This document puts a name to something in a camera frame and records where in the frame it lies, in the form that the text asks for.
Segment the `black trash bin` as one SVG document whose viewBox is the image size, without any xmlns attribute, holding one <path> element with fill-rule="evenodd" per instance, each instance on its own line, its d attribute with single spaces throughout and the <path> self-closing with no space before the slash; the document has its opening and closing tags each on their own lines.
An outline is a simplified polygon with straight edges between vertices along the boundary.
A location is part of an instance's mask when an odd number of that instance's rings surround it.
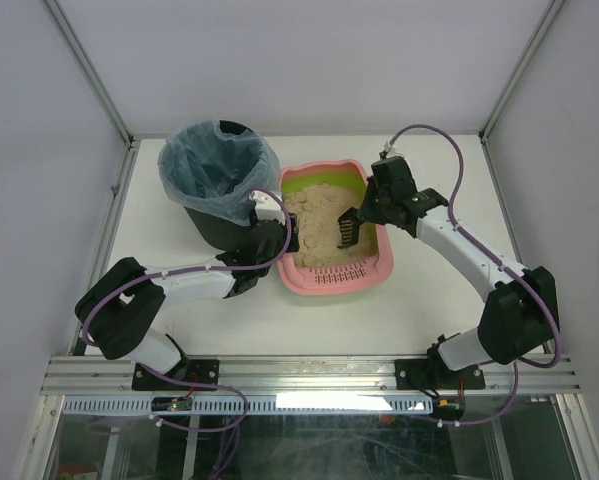
<svg viewBox="0 0 599 480">
<path fill-rule="evenodd" d="M 238 122 L 220 120 L 186 149 L 195 192 L 203 206 L 185 210 L 202 238 L 219 250 L 233 250 L 250 229 L 256 187 L 275 190 L 280 180 L 277 155 L 268 142 Z"/>
</svg>

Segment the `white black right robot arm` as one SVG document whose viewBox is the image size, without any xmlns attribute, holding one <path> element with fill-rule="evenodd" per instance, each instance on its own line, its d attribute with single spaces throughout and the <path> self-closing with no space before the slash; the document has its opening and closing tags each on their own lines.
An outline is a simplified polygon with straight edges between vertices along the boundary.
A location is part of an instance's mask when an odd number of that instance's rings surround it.
<svg viewBox="0 0 599 480">
<path fill-rule="evenodd" d="M 461 225 L 450 203 L 436 190 L 417 188 L 406 160 L 381 159 L 352 224 L 393 225 L 435 250 L 475 289 L 484 302 L 476 327 L 440 336 L 419 367 L 406 377 L 420 390 L 454 388 L 459 374 L 482 363 L 507 365 L 554 340 L 559 332 L 556 285 L 543 267 L 533 270 L 496 253 Z"/>
</svg>

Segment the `black slotted litter scoop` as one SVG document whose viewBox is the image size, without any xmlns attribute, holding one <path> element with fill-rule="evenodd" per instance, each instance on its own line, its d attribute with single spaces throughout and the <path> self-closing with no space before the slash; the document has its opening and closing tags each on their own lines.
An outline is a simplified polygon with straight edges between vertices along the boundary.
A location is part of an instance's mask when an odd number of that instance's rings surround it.
<svg viewBox="0 0 599 480">
<path fill-rule="evenodd" d="M 358 209 L 350 207 L 337 220 L 340 241 L 339 249 L 347 249 L 358 244 L 363 220 L 359 218 Z"/>
</svg>

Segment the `pink green litter box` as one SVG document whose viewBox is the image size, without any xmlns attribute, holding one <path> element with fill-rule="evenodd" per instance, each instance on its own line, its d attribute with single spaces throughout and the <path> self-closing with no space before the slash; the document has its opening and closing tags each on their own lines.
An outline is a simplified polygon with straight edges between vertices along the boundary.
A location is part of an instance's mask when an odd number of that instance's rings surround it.
<svg viewBox="0 0 599 480">
<path fill-rule="evenodd" d="M 284 168 L 280 188 L 288 195 L 327 183 L 349 189 L 362 199 L 366 178 L 363 166 L 353 159 L 312 162 Z M 392 247 L 386 227 L 372 224 L 370 230 L 374 254 L 358 261 L 323 267 L 298 267 L 293 257 L 286 254 L 278 262 L 282 282 L 289 290 L 304 296 L 343 295 L 383 283 L 394 268 Z"/>
</svg>

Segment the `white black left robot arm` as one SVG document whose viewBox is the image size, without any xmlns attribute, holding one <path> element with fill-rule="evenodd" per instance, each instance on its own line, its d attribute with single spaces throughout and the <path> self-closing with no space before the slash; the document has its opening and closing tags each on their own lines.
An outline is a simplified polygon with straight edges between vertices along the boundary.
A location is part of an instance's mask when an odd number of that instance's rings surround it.
<svg viewBox="0 0 599 480">
<path fill-rule="evenodd" d="M 254 288 L 285 253 L 298 250 L 298 221 L 257 220 L 249 239 L 194 266 L 164 273 L 133 257 L 119 260 L 75 305 L 82 332 L 108 360 L 129 358 L 141 377 L 135 390 L 175 390 L 192 382 L 214 384 L 209 369 L 168 334 L 152 328 L 161 311 L 196 300 L 228 299 Z"/>
</svg>

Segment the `blue plastic bin liner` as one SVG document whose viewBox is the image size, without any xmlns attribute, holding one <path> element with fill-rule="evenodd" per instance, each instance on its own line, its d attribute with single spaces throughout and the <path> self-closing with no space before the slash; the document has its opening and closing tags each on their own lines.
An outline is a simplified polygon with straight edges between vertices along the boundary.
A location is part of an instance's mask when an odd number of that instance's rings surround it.
<svg viewBox="0 0 599 480">
<path fill-rule="evenodd" d="M 204 121 L 171 135 L 157 165 L 170 200 L 239 226 L 249 224 L 249 192 L 275 190 L 281 174 L 269 144 L 252 129 L 227 120 Z"/>
</svg>

